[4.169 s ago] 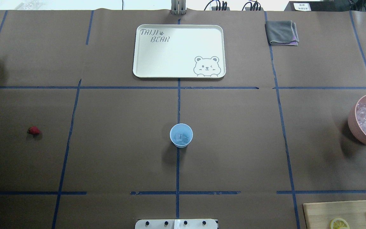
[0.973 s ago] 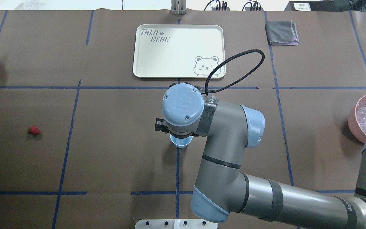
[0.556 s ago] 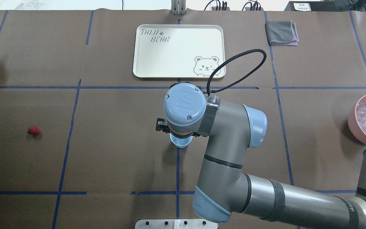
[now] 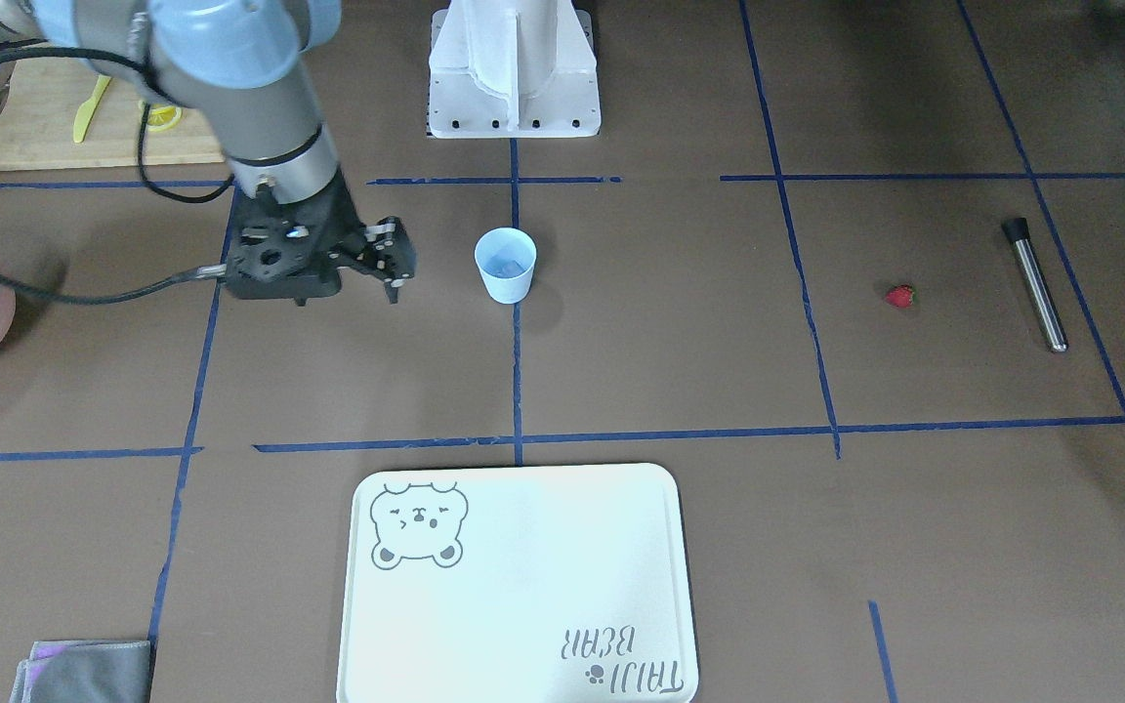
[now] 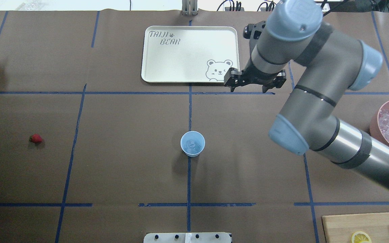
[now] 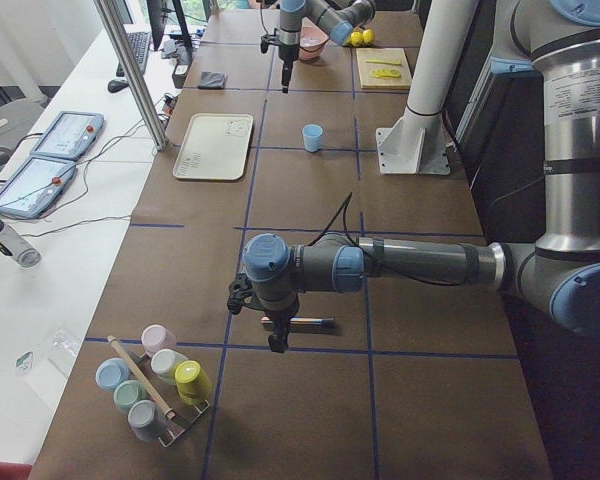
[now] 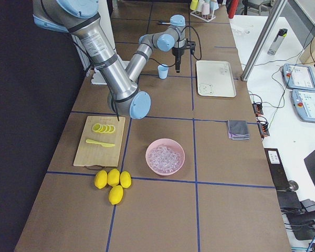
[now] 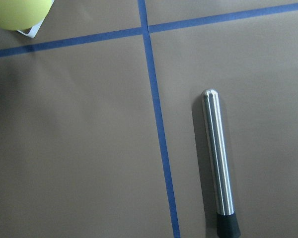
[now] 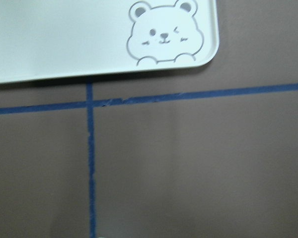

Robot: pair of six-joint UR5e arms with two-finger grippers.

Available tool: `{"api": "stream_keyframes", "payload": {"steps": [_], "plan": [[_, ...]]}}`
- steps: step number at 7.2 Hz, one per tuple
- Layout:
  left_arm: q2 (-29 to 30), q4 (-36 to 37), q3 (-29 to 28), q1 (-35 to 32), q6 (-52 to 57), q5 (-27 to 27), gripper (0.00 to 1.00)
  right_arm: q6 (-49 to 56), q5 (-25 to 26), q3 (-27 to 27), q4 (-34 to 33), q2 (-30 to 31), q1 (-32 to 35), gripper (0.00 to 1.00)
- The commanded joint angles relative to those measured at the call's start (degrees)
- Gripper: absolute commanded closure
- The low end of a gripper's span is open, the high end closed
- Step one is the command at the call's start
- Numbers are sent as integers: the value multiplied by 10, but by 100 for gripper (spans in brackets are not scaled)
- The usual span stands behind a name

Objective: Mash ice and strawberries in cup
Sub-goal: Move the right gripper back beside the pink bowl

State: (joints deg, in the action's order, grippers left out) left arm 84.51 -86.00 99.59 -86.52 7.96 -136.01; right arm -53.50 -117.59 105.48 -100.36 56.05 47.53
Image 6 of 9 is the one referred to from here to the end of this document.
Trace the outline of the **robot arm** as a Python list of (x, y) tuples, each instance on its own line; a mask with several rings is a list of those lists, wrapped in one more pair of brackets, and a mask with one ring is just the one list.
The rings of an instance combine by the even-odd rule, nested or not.
[(279, 13), (279, 25), (261, 37), (261, 52), (266, 53), (270, 45), (278, 47), (278, 56), (283, 61), (282, 92), (287, 93), (294, 62), (299, 59), (303, 20), (309, 19), (330, 40), (343, 45), (355, 27), (364, 26), (374, 18), (376, 2), (282, 0)]
[(282, 353), (309, 292), (359, 291), (380, 280), (372, 313), (404, 321), (379, 351), (415, 346), (454, 319), (479, 311), (474, 286), (524, 301), (560, 329), (600, 339), (600, 1), (501, 1), (497, 64), (543, 79), (545, 230), (531, 242), (444, 242), (468, 192), (444, 178), (442, 109), (476, 9), (432, 5), (403, 115), (376, 132), (379, 200), (358, 236), (326, 230), (289, 245), (274, 233), (251, 238), (227, 307), (261, 312), (270, 349)]

